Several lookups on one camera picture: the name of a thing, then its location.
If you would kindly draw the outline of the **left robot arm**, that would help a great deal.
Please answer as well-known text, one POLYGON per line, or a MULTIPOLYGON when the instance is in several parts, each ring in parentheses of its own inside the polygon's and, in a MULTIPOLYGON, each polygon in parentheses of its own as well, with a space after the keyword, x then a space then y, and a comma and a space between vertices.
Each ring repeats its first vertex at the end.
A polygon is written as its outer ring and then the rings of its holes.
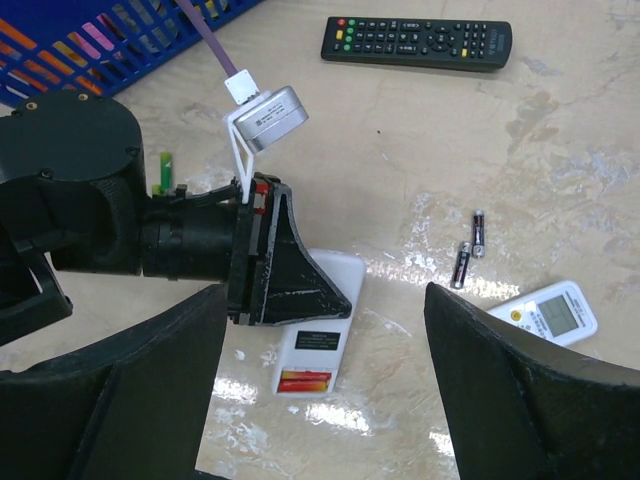
POLYGON ((69 317, 59 271, 221 282, 242 325, 345 318, 353 303, 304 247, 291 190, 255 173, 202 194, 146 189, 122 104, 50 91, 1 120, 1 340, 69 317))

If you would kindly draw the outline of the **black grey battery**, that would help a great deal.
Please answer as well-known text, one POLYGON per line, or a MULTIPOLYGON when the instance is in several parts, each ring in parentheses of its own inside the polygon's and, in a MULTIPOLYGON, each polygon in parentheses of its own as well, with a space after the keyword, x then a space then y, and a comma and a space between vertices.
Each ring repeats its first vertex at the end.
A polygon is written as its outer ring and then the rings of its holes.
POLYGON ((482 210, 476 210, 473 215, 472 254, 475 258, 483 258, 486 255, 485 213, 482 210))
POLYGON ((459 245, 456 263, 452 274, 451 287, 453 289, 462 289, 464 287, 468 266, 472 255, 472 246, 468 241, 464 241, 459 245))

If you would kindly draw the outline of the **white grey remote control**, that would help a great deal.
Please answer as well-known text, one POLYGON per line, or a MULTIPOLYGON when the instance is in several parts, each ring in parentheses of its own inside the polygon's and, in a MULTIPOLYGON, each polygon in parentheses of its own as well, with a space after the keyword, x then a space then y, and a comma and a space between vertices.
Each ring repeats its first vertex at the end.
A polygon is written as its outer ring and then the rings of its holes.
POLYGON ((598 330, 582 290, 568 280, 510 299, 488 313, 562 347, 585 340, 598 330))

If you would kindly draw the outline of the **black TV remote control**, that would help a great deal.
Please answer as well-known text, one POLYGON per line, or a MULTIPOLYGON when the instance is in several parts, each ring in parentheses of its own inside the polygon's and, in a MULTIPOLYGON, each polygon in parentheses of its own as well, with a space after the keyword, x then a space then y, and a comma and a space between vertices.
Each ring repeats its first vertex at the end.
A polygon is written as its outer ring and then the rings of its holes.
POLYGON ((512 45, 506 21, 335 16, 327 19, 321 58, 491 73, 504 68, 512 45))

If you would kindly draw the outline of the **upper green battery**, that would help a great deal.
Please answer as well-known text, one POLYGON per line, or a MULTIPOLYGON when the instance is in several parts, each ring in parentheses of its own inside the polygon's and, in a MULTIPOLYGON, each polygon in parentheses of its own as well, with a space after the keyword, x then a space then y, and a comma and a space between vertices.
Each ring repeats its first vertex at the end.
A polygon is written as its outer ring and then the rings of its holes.
POLYGON ((170 152, 160 153, 160 189, 162 192, 173 188, 173 156, 170 152))

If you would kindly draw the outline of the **orange battery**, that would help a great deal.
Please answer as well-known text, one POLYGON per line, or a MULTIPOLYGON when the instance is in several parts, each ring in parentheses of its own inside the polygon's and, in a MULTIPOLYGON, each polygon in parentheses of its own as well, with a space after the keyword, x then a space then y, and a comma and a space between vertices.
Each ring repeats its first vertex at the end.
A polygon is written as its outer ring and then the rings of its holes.
POLYGON ((281 373, 281 381, 324 381, 329 382, 331 380, 331 372, 316 372, 316 371, 294 371, 283 370, 281 373))
POLYGON ((328 390, 329 382, 326 380, 281 380, 278 392, 285 394, 321 394, 328 390))

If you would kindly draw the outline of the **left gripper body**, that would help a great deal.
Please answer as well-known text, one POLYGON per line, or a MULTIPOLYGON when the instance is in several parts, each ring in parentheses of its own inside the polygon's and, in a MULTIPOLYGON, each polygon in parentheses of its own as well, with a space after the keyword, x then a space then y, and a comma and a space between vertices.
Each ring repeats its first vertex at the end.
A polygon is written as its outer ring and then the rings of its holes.
POLYGON ((237 219, 231 250, 231 264, 227 280, 227 308, 229 319, 236 325, 250 325, 251 300, 255 279, 258 244, 262 220, 270 212, 271 189, 278 177, 257 172, 250 181, 249 202, 243 204, 238 195, 237 219))

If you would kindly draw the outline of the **right black grey battery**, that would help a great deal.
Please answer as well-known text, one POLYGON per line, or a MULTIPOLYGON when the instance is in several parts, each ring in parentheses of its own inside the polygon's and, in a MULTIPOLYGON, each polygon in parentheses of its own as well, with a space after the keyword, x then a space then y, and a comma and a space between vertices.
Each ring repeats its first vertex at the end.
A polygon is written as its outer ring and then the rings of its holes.
POLYGON ((482 210, 476 210, 473 215, 472 254, 475 258, 483 258, 486 255, 485 213, 482 210))

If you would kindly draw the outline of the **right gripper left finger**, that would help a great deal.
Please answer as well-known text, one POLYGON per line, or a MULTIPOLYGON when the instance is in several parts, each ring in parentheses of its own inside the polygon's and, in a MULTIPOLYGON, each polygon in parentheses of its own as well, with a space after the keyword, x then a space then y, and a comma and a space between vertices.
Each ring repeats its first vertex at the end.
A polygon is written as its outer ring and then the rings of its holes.
POLYGON ((200 479, 227 326, 223 285, 82 349, 1 374, 5 479, 200 479))

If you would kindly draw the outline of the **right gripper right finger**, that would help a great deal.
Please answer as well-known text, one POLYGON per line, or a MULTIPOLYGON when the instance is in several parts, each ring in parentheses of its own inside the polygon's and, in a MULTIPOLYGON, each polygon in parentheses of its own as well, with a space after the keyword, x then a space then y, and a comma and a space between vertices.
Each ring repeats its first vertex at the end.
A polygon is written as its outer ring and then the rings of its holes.
POLYGON ((638 371, 543 340, 436 283, 424 320, 461 478, 638 478, 638 371))

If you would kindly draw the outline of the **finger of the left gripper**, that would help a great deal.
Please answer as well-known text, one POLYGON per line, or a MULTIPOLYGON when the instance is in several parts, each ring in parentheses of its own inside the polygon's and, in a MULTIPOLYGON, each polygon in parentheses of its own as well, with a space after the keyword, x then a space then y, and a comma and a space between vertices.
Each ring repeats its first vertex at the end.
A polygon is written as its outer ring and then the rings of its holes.
POLYGON ((286 325, 348 317, 352 302, 312 258, 300 238, 291 189, 283 183, 272 183, 269 193, 259 323, 286 325))

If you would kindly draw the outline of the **left black grey battery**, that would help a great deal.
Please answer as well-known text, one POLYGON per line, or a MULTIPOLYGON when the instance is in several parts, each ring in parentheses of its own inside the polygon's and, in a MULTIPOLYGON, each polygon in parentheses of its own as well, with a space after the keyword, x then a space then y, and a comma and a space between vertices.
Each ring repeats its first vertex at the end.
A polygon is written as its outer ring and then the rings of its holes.
POLYGON ((453 289, 462 289, 464 287, 468 266, 472 255, 472 246, 468 241, 464 241, 459 245, 456 263, 452 274, 451 287, 453 289))

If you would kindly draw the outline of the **blue plastic shopping basket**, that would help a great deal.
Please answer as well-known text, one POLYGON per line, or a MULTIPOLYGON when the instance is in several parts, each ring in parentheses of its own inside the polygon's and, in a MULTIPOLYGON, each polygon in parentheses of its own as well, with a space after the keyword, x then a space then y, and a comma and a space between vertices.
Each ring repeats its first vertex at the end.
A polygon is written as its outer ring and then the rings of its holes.
POLYGON ((1 102, 112 96, 201 39, 175 1, 1 2, 1 102))

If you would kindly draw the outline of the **white red remote control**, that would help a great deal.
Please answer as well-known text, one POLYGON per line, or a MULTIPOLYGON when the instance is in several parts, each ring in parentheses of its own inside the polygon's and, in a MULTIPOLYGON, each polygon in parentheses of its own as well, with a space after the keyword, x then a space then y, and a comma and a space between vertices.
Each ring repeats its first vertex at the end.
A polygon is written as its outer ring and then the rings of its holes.
POLYGON ((346 318, 308 321, 284 327, 272 381, 273 393, 280 396, 319 398, 334 390, 365 278, 365 263, 357 256, 313 249, 311 257, 346 295, 351 302, 351 313, 346 318), (326 393, 285 394, 278 392, 283 370, 331 372, 332 377, 326 393))

